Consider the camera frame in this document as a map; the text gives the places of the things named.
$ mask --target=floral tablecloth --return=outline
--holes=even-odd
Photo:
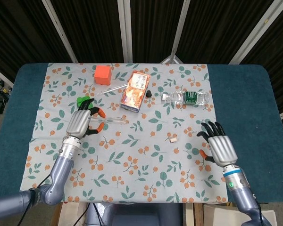
[[[201,122],[215,121],[213,98],[206,65],[110,64],[111,86],[94,82],[96,64],[50,63],[21,184],[21,190],[36,187],[49,173],[58,156],[76,99],[95,98],[107,117],[122,118],[126,124],[106,121],[97,135],[83,138],[80,153],[65,185],[64,201],[74,202],[225,202],[222,169],[205,161],[210,155]],[[100,91],[122,85],[133,70],[151,75],[139,113],[119,106],[123,89],[97,96]],[[176,106],[161,102],[164,92],[207,91],[204,106]],[[97,128],[98,121],[91,122]],[[170,143],[177,137],[176,143]]]

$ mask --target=clear plastic tube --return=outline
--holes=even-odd
[[[91,117],[91,121],[126,124],[126,120],[122,119],[122,118],[95,118],[95,117]]]
[[[102,94],[105,94],[105,93],[108,93],[108,92],[111,92],[111,91],[114,91],[114,90],[117,90],[117,89],[120,89],[120,88],[123,88],[123,87],[126,87],[128,85],[128,83],[124,84],[124,85],[121,85],[121,86],[116,86],[116,87],[113,87],[113,88],[108,88],[107,90],[104,90],[104,91],[101,91],[97,94],[98,95],[102,95]]]

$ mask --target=orange fingertip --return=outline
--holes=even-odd
[[[199,150],[199,153],[200,153],[200,155],[202,156],[202,158],[207,158],[207,155],[204,153],[204,151],[203,150]]]
[[[102,129],[104,128],[105,123],[101,123],[100,126],[96,129],[98,132],[101,132]]]
[[[99,109],[98,114],[99,114],[99,115],[100,115],[100,117],[102,117],[102,118],[105,118],[105,117],[106,117],[106,114],[103,112],[103,110],[102,110],[102,109]]]

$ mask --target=plastic water bottle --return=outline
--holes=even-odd
[[[173,102],[176,105],[204,105],[209,101],[207,92],[185,92],[163,93],[161,99],[166,102]]]

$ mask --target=green object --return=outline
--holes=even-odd
[[[90,99],[90,97],[78,97],[76,99],[77,107],[79,108],[81,106],[81,104],[83,103],[83,101],[89,100],[89,99]],[[91,108],[93,108],[93,104],[92,103],[89,104],[88,109],[91,109]]]
[[[185,92],[185,104],[194,105],[197,102],[197,92]]]

